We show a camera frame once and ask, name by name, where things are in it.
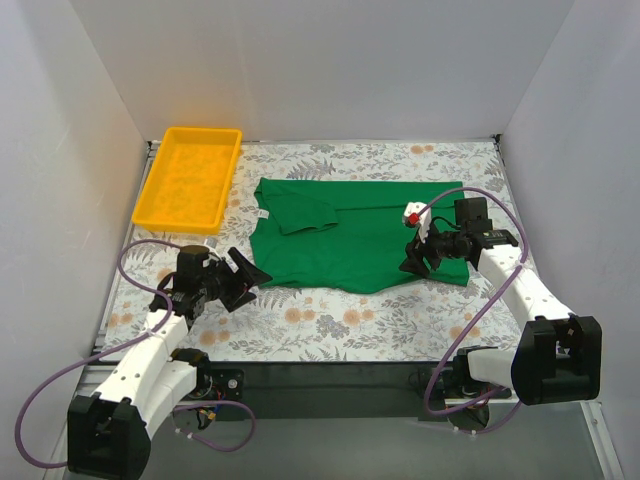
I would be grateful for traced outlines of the green t-shirt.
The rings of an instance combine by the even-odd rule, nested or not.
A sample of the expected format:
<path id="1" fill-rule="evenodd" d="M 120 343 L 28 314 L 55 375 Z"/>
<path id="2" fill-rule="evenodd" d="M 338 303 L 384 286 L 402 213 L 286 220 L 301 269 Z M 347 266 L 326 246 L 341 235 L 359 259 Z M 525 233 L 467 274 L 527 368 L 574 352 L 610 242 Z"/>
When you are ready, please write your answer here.
<path id="1" fill-rule="evenodd" d="M 254 197 L 267 217 L 250 237 L 255 265 L 272 285 L 372 294 L 417 280 L 400 270 L 413 230 L 411 202 L 435 200 L 439 226 L 454 220 L 458 182 L 313 181 L 263 178 Z"/>

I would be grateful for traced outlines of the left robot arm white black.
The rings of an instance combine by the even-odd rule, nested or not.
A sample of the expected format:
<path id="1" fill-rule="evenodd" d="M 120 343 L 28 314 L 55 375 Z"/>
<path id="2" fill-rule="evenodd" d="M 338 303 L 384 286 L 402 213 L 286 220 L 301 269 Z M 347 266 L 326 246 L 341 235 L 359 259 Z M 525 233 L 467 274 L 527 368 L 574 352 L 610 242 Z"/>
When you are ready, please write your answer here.
<path id="1" fill-rule="evenodd" d="M 213 373 L 208 355 L 179 344 L 208 303 L 218 301 L 233 312 L 255 300 L 253 287 L 271 279 L 235 248 L 221 257 L 206 245 L 181 247 L 175 270 L 155 289 L 142 340 L 127 348 L 90 395 L 72 400 L 69 470 L 102 479 L 138 479 L 167 417 L 193 410 L 210 425 L 221 407 L 241 408 L 225 377 Z"/>

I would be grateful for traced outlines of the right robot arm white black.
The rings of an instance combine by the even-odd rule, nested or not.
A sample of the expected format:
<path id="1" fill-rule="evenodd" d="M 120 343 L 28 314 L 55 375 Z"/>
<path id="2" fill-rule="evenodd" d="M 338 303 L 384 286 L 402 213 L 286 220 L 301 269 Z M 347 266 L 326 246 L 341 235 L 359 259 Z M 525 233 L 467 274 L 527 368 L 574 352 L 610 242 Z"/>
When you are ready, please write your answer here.
<path id="1" fill-rule="evenodd" d="M 513 351 L 458 350 L 451 363 L 454 389 L 471 398 L 486 387 L 507 388 L 526 405 L 596 398 L 602 356 L 597 320 L 574 313 L 526 266 L 514 235 L 494 228 L 485 199 L 459 199 L 454 209 L 454 226 L 441 231 L 426 204 L 407 204 L 403 222 L 416 233 L 401 270 L 427 278 L 444 260 L 463 260 L 495 287 L 521 330 Z"/>

